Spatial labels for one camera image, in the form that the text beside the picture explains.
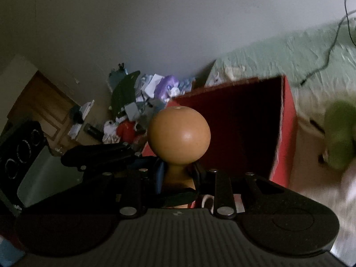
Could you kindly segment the orange wooden ball toy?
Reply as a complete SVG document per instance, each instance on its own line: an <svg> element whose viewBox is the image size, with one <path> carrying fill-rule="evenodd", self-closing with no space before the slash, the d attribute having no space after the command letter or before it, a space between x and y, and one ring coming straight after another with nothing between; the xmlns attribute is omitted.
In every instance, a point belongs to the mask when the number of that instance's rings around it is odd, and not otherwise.
<svg viewBox="0 0 356 267"><path fill-rule="evenodd" d="M167 165L163 191L196 189L186 167L206 153L210 138L206 119L190 107L175 105L154 116L148 128L148 144Z"/></svg>

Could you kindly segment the red round toy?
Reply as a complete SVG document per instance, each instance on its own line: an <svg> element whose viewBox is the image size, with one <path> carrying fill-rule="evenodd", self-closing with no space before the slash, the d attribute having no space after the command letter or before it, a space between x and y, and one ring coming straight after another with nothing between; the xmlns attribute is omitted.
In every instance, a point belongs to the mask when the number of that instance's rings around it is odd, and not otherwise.
<svg viewBox="0 0 356 267"><path fill-rule="evenodd" d="M131 122L129 120L125 120L124 122L120 123L116 129L116 135L122 140L123 142L127 142L128 144L133 144L136 132L135 132L135 122Z"/></svg>

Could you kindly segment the red cardboard box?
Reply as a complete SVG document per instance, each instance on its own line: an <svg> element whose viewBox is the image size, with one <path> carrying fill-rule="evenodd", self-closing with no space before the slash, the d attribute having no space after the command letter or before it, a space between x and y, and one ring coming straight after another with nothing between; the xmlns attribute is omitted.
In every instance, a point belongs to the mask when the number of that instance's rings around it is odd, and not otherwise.
<svg viewBox="0 0 356 267"><path fill-rule="evenodd" d="M237 179L255 172L287 187L296 148L297 117L287 78L248 78L193 90L168 103L198 111L210 127L210 145L198 159L204 171Z"/></svg>

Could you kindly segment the dark green leaf fan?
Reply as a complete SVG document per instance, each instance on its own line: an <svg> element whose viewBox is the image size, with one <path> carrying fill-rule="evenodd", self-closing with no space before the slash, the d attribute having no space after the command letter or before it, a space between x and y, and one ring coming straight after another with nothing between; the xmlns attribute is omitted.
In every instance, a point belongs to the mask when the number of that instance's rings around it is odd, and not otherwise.
<svg viewBox="0 0 356 267"><path fill-rule="evenodd" d="M114 116L118 115L121 112L121 109L127 104L135 101L135 83L140 74L140 71L135 71L125 75L114 88L110 103L112 114Z"/></svg>

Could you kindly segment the purple plastic bag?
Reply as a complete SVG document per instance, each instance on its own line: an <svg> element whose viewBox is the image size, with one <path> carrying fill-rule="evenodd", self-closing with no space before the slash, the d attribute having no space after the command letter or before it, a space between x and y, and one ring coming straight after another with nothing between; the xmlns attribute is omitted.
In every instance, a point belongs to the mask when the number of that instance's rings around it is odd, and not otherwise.
<svg viewBox="0 0 356 267"><path fill-rule="evenodd" d="M162 78L154 90L154 98L165 103L179 94L179 80L173 75Z"/></svg>

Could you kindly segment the wooden cabinet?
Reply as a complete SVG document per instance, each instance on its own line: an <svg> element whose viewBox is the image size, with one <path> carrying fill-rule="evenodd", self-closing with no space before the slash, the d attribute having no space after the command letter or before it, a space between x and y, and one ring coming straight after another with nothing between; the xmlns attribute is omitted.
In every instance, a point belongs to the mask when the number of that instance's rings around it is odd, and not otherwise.
<svg viewBox="0 0 356 267"><path fill-rule="evenodd" d="M69 113L76 106L72 99L37 71L22 90L7 118L10 122L24 118L39 122L49 146L64 153L79 144L68 136L73 126Z"/></svg>

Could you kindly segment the blue checkered cloth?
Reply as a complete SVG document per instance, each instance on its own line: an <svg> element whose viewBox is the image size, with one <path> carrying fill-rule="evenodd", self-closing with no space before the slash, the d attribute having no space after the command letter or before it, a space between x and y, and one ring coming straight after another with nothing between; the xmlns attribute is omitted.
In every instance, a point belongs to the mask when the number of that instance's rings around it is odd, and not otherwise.
<svg viewBox="0 0 356 267"><path fill-rule="evenodd" d="M195 78L194 77L190 77L190 78L185 78L183 80L179 81L179 85L178 88L180 90L180 94L184 95L185 93L188 93L192 90L193 85L195 83Z"/></svg>

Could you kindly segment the green plush toy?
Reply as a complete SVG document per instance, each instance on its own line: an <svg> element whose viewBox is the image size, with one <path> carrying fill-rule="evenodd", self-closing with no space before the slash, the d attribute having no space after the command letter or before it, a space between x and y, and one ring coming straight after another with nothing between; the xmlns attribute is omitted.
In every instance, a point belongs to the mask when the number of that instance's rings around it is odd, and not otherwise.
<svg viewBox="0 0 356 267"><path fill-rule="evenodd" d="M325 112L325 145L328 165L344 170L354 157L355 106L347 101L333 102Z"/></svg>

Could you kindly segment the light green bed sheet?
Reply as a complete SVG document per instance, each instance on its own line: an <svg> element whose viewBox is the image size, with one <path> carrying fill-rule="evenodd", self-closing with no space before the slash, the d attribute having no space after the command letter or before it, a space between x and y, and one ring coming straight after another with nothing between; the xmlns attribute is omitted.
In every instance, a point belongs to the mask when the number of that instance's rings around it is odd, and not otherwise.
<svg viewBox="0 0 356 267"><path fill-rule="evenodd" d="M337 215L340 231L332 253L355 264L355 166L337 171L320 164L324 137L310 124L324 124L330 103L355 103L355 46L347 24L326 24L272 37L218 58L206 80L213 86L250 77L288 78L298 117L291 188Z"/></svg>

